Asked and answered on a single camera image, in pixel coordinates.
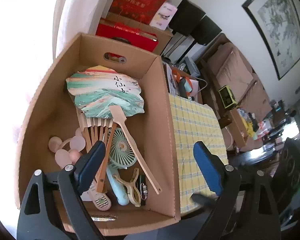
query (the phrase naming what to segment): framed painting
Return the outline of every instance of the framed painting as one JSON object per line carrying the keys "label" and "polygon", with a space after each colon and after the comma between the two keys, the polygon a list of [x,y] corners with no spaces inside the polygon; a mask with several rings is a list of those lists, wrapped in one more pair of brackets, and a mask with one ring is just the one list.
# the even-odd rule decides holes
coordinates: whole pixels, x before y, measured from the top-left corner
{"label": "framed painting", "polygon": [[300,21],[293,0],[246,0],[280,80],[300,60]]}

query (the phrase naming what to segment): cardboard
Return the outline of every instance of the cardboard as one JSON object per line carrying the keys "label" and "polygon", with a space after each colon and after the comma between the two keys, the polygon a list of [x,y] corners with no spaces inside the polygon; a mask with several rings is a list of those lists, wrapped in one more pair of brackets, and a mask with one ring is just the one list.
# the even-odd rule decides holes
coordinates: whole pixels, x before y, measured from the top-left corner
{"label": "cardboard", "polygon": [[239,148],[242,148],[247,143],[247,130],[236,108],[230,110],[229,115],[232,117],[232,123],[228,125],[228,129],[232,134],[233,140],[235,141],[236,145]]}
{"label": "cardboard", "polygon": [[[124,64],[106,60],[111,52],[126,57]],[[113,68],[136,78],[145,101],[144,114],[128,117],[126,125],[138,149],[156,177],[162,193],[157,195],[149,181],[146,205],[120,206],[108,187],[112,207],[99,211],[92,202],[84,202],[90,215],[114,215],[115,221],[96,222],[105,236],[144,232],[171,225],[180,220],[178,164],[170,103],[161,58],[148,51],[98,36],[78,34],[58,56],[41,81],[24,119],[18,139],[15,175],[15,200],[20,208],[27,184],[37,169],[44,173],[58,171],[54,154],[48,149],[52,136],[65,140],[74,136],[79,127],[74,103],[65,79],[76,71],[95,65]],[[125,181],[130,181],[133,168],[119,170]],[[61,219],[68,231],[73,229],[66,216],[60,194],[55,193]]]}
{"label": "cardboard", "polygon": [[160,55],[163,52],[164,48],[166,47],[166,45],[169,43],[169,41],[173,37],[172,32],[169,30],[162,31],[157,28],[151,27],[149,25],[137,22],[135,20],[132,20],[132,19],[129,19],[129,18],[123,17],[118,14],[114,14],[111,12],[109,12],[107,14],[106,19],[108,19],[110,21],[114,21],[114,22],[123,23],[132,28],[139,28],[140,30],[143,30],[144,32],[154,33],[157,36],[158,42],[159,42],[153,51],[153,53],[157,54],[157,55]]}

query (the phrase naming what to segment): box handle hole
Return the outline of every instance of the box handle hole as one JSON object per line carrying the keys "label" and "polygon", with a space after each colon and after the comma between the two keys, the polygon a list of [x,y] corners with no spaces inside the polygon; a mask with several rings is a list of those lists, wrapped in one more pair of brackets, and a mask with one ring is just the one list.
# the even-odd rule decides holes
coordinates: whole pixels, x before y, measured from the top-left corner
{"label": "box handle hole", "polygon": [[114,53],[111,53],[111,52],[106,52],[103,55],[103,58],[105,60],[112,61],[112,62],[119,63],[119,64],[127,63],[126,57],[121,56],[121,55],[117,55],[117,54],[114,54]]}

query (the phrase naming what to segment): checkered tablecloth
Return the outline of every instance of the checkered tablecloth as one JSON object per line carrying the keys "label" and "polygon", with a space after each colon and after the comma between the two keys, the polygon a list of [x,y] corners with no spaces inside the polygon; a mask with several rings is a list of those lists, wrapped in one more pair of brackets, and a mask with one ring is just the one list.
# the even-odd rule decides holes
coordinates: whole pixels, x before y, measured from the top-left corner
{"label": "checkered tablecloth", "polygon": [[180,211],[181,216],[184,216],[199,207],[190,199],[193,193],[215,195],[209,190],[193,157],[194,143],[203,141],[210,152],[219,156],[224,164],[228,164],[228,159],[221,129],[213,110],[207,105],[179,96],[169,94],[169,99],[178,158]]}

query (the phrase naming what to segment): red gift bag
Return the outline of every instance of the red gift bag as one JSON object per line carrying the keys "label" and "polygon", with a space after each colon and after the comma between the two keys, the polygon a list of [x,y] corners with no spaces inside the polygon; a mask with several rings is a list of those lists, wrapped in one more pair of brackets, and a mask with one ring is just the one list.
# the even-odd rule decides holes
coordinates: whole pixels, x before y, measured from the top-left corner
{"label": "red gift bag", "polygon": [[149,24],[166,0],[114,0],[110,12]]}

